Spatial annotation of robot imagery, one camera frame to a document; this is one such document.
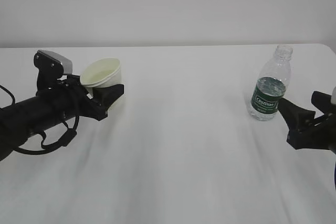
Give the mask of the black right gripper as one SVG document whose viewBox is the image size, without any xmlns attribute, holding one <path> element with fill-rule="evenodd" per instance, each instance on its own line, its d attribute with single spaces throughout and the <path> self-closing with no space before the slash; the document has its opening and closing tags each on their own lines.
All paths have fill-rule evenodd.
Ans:
<svg viewBox="0 0 336 224">
<path fill-rule="evenodd" d="M 331 95 L 314 91 L 311 103 L 324 115 L 315 118 L 315 111 L 301 108 L 285 98 L 278 102 L 278 111 L 288 127 L 287 143 L 296 150 L 329 150 L 335 153 L 335 104 Z"/>
</svg>

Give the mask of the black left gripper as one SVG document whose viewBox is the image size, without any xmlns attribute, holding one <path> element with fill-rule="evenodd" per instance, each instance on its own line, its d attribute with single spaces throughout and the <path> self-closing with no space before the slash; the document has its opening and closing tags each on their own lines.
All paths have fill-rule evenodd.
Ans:
<svg viewBox="0 0 336 224">
<path fill-rule="evenodd" d="M 75 116 L 83 116 L 101 121 L 108 116 L 109 108 L 124 95 L 124 85 L 116 84 L 106 88 L 93 88 L 92 98 L 88 98 L 88 91 L 80 83 L 80 76 L 67 75 L 65 79 L 36 95 L 42 98 L 62 120 Z"/>
</svg>

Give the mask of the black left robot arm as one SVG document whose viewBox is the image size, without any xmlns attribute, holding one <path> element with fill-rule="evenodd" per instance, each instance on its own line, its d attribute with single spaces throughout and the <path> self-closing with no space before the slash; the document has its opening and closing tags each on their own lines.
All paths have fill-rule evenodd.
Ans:
<svg viewBox="0 0 336 224">
<path fill-rule="evenodd" d="M 45 155 L 66 147 L 77 135 L 81 117 L 101 121 L 124 94 L 124 85 L 94 88 L 92 97 L 69 75 L 27 100 L 1 109 L 1 160 L 12 152 Z"/>
</svg>

